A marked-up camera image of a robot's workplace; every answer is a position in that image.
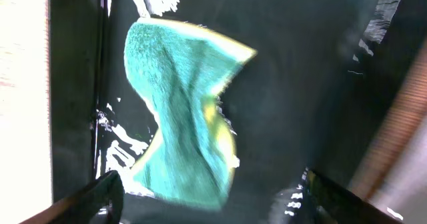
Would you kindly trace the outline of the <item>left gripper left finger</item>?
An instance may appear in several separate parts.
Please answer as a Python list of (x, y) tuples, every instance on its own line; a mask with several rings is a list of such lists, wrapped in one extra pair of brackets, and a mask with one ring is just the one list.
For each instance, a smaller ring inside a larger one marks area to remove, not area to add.
[(72, 196), (61, 199), (22, 224), (89, 223), (99, 210), (107, 209), (106, 223), (119, 224), (124, 188), (116, 170), (108, 171)]

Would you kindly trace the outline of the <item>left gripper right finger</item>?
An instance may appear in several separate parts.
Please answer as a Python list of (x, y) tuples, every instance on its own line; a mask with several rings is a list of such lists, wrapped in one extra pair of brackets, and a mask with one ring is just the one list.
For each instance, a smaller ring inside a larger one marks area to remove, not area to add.
[(401, 224), (402, 221), (363, 201), (317, 171), (306, 169), (306, 188), (310, 201), (335, 223)]

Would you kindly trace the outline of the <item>green yellow sponge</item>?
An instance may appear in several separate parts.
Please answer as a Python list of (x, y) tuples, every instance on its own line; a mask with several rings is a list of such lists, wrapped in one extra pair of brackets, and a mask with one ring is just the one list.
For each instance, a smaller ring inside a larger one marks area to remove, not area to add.
[(158, 199), (220, 210), (234, 178), (234, 132), (220, 95), (256, 50), (192, 23), (141, 18), (123, 52), (129, 84), (157, 123), (131, 178)]

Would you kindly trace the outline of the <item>black water basin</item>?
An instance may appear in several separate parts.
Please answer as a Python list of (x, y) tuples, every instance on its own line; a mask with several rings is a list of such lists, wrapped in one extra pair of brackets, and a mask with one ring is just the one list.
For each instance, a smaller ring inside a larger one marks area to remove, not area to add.
[[(149, 141), (153, 116), (125, 78), (132, 0), (50, 0), (53, 198), (104, 169), (121, 125)], [(126, 223), (286, 222), (285, 196), (311, 167), (347, 186), (426, 37), (426, 0), (181, 0), (189, 21), (258, 52), (221, 97), (237, 134), (221, 211), (126, 195)]]

